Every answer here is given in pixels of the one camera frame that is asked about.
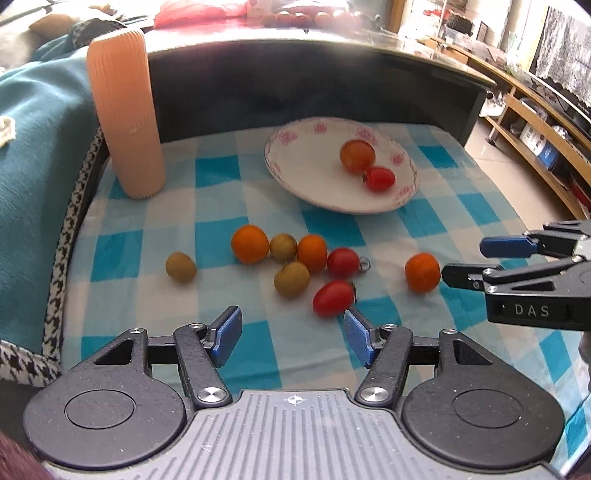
houndstooth trim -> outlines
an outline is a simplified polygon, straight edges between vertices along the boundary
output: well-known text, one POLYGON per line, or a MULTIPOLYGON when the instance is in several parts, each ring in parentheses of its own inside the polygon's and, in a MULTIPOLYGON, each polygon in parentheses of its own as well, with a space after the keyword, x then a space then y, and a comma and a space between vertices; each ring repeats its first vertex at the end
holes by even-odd
POLYGON ((0 340, 0 378, 24 385, 44 387, 61 373, 61 327, 66 296, 66 277, 70 252, 76 236, 76 225, 82 211, 82 202, 88 187, 88 179, 103 143, 99 128, 86 153, 78 173, 76 185, 70 197, 66 218, 61 227, 53 262, 53 273, 47 301, 42 354, 32 353, 12 343, 0 340))

blue and white checkered cloth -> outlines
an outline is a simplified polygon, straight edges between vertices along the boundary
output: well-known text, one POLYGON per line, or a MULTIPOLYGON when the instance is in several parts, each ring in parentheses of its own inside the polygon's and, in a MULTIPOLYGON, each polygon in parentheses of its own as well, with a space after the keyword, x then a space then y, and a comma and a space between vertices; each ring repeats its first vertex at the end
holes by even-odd
MULTIPOLYGON (((442 283, 431 294, 415 296, 404 278, 406 260, 420 251, 433 253, 441 265, 487 262, 479 252, 482 237, 522 233, 524 224, 447 133, 419 125, 374 126, 408 151, 421 179, 408 205, 381 215, 329 212, 283 190, 263 156, 273 128, 164 145, 166 186, 142 202, 125 196, 108 165, 70 266, 64 369, 131 327, 170 335, 196 319, 210 323, 235 304, 243 311, 243 334, 220 370, 234 394, 241 388, 354 390, 366 370, 345 342, 342 324, 319 320, 311 310, 327 277, 314 278, 303 298, 282 301, 273 287, 279 266, 271 259, 238 265, 230 249, 233 232, 247 223, 269 238, 317 233, 329 249, 352 247, 370 259, 372 269, 356 286, 359 310, 375 324, 397 323, 420 336, 456 328, 555 395, 568 424, 553 463, 568 470, 589 444, 591 426, 589 375, 577 351, 580 333, 493 325, 486 321, 481 293, 442 283), (177 250, 199 266, 197 280, 186 286, 165 273, 167 257, 177 250)), ((502 263, 510 268, 525 261, 502 263)), ((426 380, 432 370, 412 370, 409 383, 426 380)), ((155 376, 179 388, 175 368, 162 367, 155 376)))

tiled floor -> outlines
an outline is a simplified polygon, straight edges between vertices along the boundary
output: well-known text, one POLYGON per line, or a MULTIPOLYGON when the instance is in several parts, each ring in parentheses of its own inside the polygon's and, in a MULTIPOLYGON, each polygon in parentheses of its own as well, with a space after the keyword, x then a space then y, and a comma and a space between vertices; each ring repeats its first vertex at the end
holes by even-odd
POLYGON ((502 137, 496 148, 486 143, 491 131, 479 120, 466 144, 466 151, 497 185, 528 229, 545 222, 573 219, 569 210, 523 158, 502 137))

metal screw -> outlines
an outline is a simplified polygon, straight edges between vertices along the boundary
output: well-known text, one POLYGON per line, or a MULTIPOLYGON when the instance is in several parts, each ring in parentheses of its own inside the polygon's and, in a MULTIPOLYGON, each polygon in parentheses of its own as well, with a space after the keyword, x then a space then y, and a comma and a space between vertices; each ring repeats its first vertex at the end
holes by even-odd
POLYGON ((199 390, 197 398, 205 403, 217 403, 226 398, 227 392, 223 388, 205 387, 199 390))
POLYGON ((382 387, 364 388, 359 394, 367 402, 376 403, 388 398, 388 390, 382 387))

ribbed gray panel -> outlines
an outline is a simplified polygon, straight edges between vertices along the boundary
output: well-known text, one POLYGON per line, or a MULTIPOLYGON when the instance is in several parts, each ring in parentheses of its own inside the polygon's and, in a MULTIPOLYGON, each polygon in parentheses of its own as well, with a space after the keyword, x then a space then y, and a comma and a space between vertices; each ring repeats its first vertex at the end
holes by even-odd
MULTIPOLYGON (((432 460, 386 411, 353 404, 342 390, 245 391, 233 405, 198 412, 185 435, 153 459, 114 472, 59 480, 485 480, 432 460)), ((506 480, 555 479, 542 466, 506 480)))

